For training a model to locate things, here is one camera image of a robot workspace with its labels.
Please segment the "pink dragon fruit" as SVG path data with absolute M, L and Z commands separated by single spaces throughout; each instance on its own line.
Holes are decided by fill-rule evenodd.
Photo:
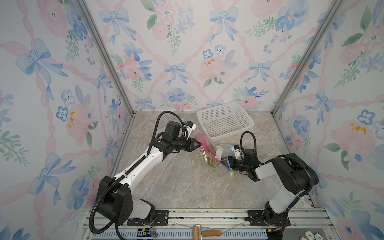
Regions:
M 216 154 L 212 155 L 204 151 L 198 152 L 196 158 L 199 160 L 203 160 L 206 165 L 213 168 L 216 168 L 220 163 L 220 159 L 216 158 Z
M 203 133 L 198 133 L 196 135 L 196 140 L 202 144 L 198 157 L 208 157 L 211 156 L 213 158 L 217 158 L 217 146 L 215 146 L 207 137 L 207 135 Z

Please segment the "clear zip-top bag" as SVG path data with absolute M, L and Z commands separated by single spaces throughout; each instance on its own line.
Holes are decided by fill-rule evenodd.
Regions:
M 221 163 L 221 158 L 228 158 L 228 157 L 230 157 L 229 156 L 229 153 L 230 153 L 230 148 L 231 148 L 231 146 L 233 146 L 233 145 L 231 145 L 231 144 L 219 144 L 219 145 L 217 145 L 217 144 L 215 144 L 214 142 L 212 142 L 215 146 L 217 146 L 217 148 L 218 148 L 218 150 L 217 150 L 217 158 L 218 159 L 220 159 L 220 163 L 219 163 L 219 165 L 216 167 L 216 168 L 213 168 L 213 167 L 210 167 L 210 166 L 208 166 L 208 165 L 206 165 L 205 164 L 205 162 L 203 161 L 203 160 L 199 160 L 199 159 L 197 159 L 197 160 L 199 160 L 200 162 L 203 162 L 206 166 L 208 166 L 208 167 L 210 167 L 211 169 L 215 169 L 215 170 L 218 170 L 218 171 L 220 171 L 221 173 L 223 173 L 223 174 L 226 174 L 226 175 L 228 175 L 228 176 L 231 176 L 232 178 L 234 178 L 235 177 L 235 173 L 234 173 L 234 171 L 232 170 L 232 169 L 229 169 L 229 168 L 227 168 L 226 166 L 224 166 L 222 163 Z M 197 153 L 199 152 L 199 150 L 200 150 L 200 148 L 198 148 L 197 150 L 195 150 L 194 152 L 195 152 L 195 156 L 197 155 Z

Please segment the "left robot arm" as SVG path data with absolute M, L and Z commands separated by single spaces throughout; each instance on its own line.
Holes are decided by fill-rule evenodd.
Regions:
M 126 222 L 151 225 L 155 220 L 156 207 L 145 200 L 134 200 L 133 190 L 157 164 L 168 155 L 181 151 L 193 152 L 201 143 L 191 137 L 196 129 L 191 121 L 168 122 L 164 132 L 155 136 L 146 151 L 129 167 L 114 177 L 104 177 L 99 185 L 95 205 L 90 212 L 89 225 L 94 225 L 95 215 L 101 214 L 110 222 L 121 226 Z

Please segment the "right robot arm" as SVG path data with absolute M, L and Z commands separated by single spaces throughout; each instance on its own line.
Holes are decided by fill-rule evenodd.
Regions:
M 239 149 L 234 146 L 221 163 L 230 170 L 237 171 L 250 180 L 260 182 L 277 176 L 282 187 L 265 204 L 262 215 L 247 217 L 245 220 L 263 221 L 268 226 L 282 229 L 286 226 L 290 209 L 319 182 L 318 174 L 296 154 L 279 155 L 262 163 L 253 149 Z

